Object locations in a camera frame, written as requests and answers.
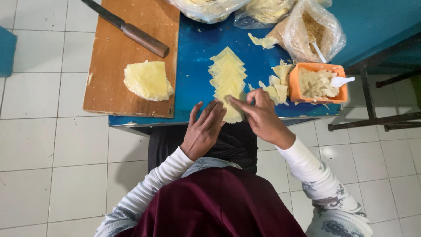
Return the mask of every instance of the bag of crumbs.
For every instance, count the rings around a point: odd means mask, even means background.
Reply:
[[[346,36],[336,17],[314,0],[298,0],[290,15],[279,22],[267,35],[279,40],[295,62],[322,62],[309,34],[316,38],[316,44],[327,62],[341,51]]]

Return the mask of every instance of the clear plastic bag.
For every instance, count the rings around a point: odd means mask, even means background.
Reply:
[[[185,16],[203,23],[213,24],[225,20],[233,11],[250,0],[166,0]]]
[[[295,62],[322,62],[309,43],[309,31],[315,36],[327,62],[345,47],[346,36],[339,21],[313,0],[299,0],[290,15],[278,23],[267,37],[278,39],[278,44]]]
[[[332,0],[315,0],[330,7]],[[234,26],[241,29],[272,28],[282,21],[297,0],[251,0],[235,12]]]

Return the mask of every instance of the person's left hand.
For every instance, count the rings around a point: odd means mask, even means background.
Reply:
[[[189,127],[180,146],[184,154],[192,161],[204,156],[212,148],[225,124],[222,119],[226,114],[226,108],[223,108],[224,103],[218,99],[212,100],[196,121],[197,112],[202,105],[203,102],[200,101],[193,107]]]

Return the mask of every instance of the wooden cutting board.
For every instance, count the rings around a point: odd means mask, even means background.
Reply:
[[[163,61],[166,76],[175,90],[180,11],[164,0],[102,0],[101,5],[170,47],[170,53],[166,58],[160,58],[99,17],[83,110],[173,118],[174,95],[169,100],[145,100],[130,92],[123,80],[127,64]]]

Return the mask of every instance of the blue tabletop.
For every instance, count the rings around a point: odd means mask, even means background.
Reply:
[[[272,49],[263,49],[255,45],[248,37],[264,38],[271,29],[243,30],[233,26],[234,17],[230,16],[223,22],[204,24],[180,16],[179,51],[177,59],[177,77],[175,94],[174,118],[148,118],[132,116],[112,116],[108,120],[110,126],[127,123],[157,124],[181,123],[189,120],[193,106],[199,101],[207,105],[214,99],[215,88],[209,80],[209,66],[213,64],[209,58],[219,54],[229,46],[245,63],[247,78],[245,83],[258,88],[258,81],[269,85],[269,76],[275,75],[271,67],[279,65],[281,59],[290,59],[287,51],[276,45]],[[340,104],[312,105],[300,103],[295,105],[287,99],[289,106],[278,105],[275,112],[279,117],[329,116],[340,113]]]

